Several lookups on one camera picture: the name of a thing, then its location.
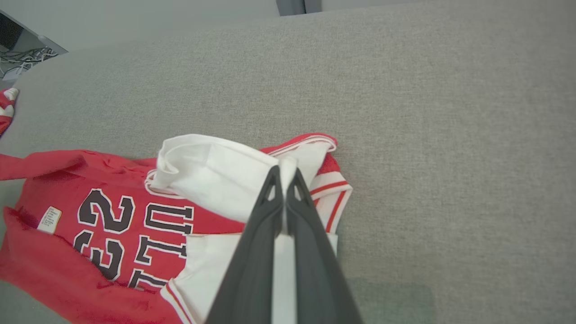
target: couch cushion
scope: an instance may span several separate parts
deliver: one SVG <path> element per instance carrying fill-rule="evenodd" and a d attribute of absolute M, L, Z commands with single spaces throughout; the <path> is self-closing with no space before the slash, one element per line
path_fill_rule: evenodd
<path fill-rule="evenodd" d="M 574 9 L 432 1 L 71 52 L 18 80 L 0 152 L 324 132 L 354 187 L 338 250 L 366 323 L 573 323 Z M 1 291 L 12 322 L 46 316 Z"/>

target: wire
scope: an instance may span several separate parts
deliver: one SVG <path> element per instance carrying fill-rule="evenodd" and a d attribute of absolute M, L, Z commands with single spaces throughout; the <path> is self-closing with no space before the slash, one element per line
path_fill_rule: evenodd
<path fill-rule="evenodd" d="M 18 74 L 22 73 L 23 70 L 29 70 L 32 66 L 44 62 L 45 60 L 58 56 L 58 53 L 54 52 L 48 47 L 33 48 L 28 51 L 0 51 L 0 72 L 2 72 L 2 78 L 6 73 L 19 69 Z M 16 64 L 17 66 L 12 67 L 4 72 L 1 65 L 3 63 Z"/>

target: black lettering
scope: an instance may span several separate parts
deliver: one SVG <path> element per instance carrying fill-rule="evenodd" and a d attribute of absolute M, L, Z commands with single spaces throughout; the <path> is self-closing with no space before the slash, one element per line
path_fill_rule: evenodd
<path fill-rule="evenodd" d="M 98 213 L 93 208 L 98 207 L 104 223 L 104 231 L 123 233 L 130 227 L 134 216 L 134 200 L 129 196 L 122 196 L 118 208 L 122 210 L 120 219 L 116 219 L 112 210 L 110 199 L 102 192 L 102 189 L 92 189 L 88 197 L 78 208 L 78 222 L 90 226 L 96 226 Z"/>
<path fill-rule="evenodd" d="M 76 237 L 74 238 L 74 248 L 76 249 L 76 251 L 82 254 L 82 249 L 90 245 L 90 240 L 92 239 L 93 234 L 94 234 L 93 232 L 83 230 L 82 232 L 80 232 L 80 234 L 76 235 Z"/>
<path fill-rule="evenodd" d="M 179 257 L 186 259 L 186 245 L 174 245 L 165 242 L 151 240 L 149 236 L 140 235 L 140 245 L 138 246 L 138 253 L 134 262 L 150 265 L 152 263 L 152 257 L 146 255 L 149 248 L 153 248 L 158 251 L 168 252 L 172 254 L 177 254 Z"/>
<path fill-rule="evenodd" d="M 102 250 L 92 248 L 92 263 L 102 272 L 108 280 L 114 281 L 120 276 L 120 265 L 124 257 L 124 247 L 120 241 L 106 239 L 106 253 L 110 255 L 110 264 L 102 264 Z"/>
<path fill-rule="evenodd" d="M 182 233 L 183 235 L 188 235 L 192 232 L 192 224 L 179 224 L 154 220 L 153 216 L 155 213 L 181 217 L 184 220 L 192 220 L 194 218 L 193 207 L 186 206 L 183 208 L 178 208 L 175 206 L 165 206 L 150 203 L 148 206 L 146 206 L 146 219 L 144 220 L 145 227 L 154 228 L 159 231 L 176 232 Z"/>
<path fill-rule="evenodd" d="M 138 287 L 140 281 L 144 281 L 154 287 L 164 287 L 164 285 L 168 283 L 166 280 L 162 280 L 160 278 L 152 276 L 151 274 L 145 273 L 144 270 L 142 269 L 134 269 L 128 287 L 136 288 Z"/>

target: clothing label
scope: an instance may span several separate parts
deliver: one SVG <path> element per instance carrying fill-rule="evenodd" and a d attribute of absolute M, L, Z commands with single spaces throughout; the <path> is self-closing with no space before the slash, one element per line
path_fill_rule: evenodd
<path fill-rule="evenodd" d="M 56 225 L 58 225 L 58 220 L 60 219 L 61 215 L 61 210 L 50 206 L 44 213 L 44 216 L 42 216 L 37 230 L 48 234 L 54 234 L 54 231 L 56 231 Z"/>

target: red cloth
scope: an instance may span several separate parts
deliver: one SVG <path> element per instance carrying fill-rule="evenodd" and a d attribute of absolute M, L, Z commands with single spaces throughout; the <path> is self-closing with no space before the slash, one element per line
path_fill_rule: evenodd
<path fill-rule="evenodd" d="M 14 100 L 18 95 L 18 90 L 14 88 L 5 89 L 0 94 L 0 135 L 8 128 L 14 115 Z"/>
<path fill-rule="evenodd" d="M 184 268 L 185 235 L 244 224 L 149 194 L 155 164 L 85 150 L 0 155 L 0 180 L 27 178 L 16 208 L 4 208 L 0 279 L 72 323 L 180 322 L 157 291 Z M 331 171 L 339 168 L 328 154 L 320 173 Z M 62 212 L 53 235 L 36 229 L 50 208 Z"/>

